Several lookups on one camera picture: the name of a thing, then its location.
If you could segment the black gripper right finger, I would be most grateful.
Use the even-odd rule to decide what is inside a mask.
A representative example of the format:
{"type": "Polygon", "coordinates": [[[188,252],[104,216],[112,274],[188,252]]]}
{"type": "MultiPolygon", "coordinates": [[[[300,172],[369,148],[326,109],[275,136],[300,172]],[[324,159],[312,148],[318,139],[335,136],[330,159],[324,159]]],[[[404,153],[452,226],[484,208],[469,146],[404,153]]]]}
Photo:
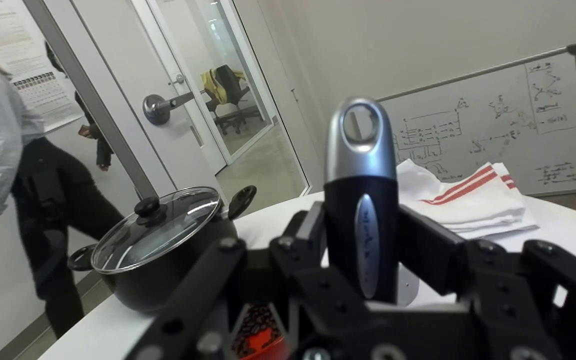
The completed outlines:
{"type": "Polygon", "coordinates": [[[438,294],[460,294],[467,283],[463,239],[413,213],[397,211],[397,260],[438,294]]]}

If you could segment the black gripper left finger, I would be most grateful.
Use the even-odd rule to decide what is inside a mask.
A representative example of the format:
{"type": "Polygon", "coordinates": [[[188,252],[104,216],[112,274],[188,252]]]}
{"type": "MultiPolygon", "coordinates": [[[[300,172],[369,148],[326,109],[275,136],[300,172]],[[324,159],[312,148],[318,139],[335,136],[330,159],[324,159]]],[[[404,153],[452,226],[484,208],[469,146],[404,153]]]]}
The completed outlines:
{"type": "Polygon", "coordinates": [[[275,269],[290,279],[296,273],[318,271],[324,252],[324,207],[313,202],[297,211],[283,232],[269,243],[275,269]]]}

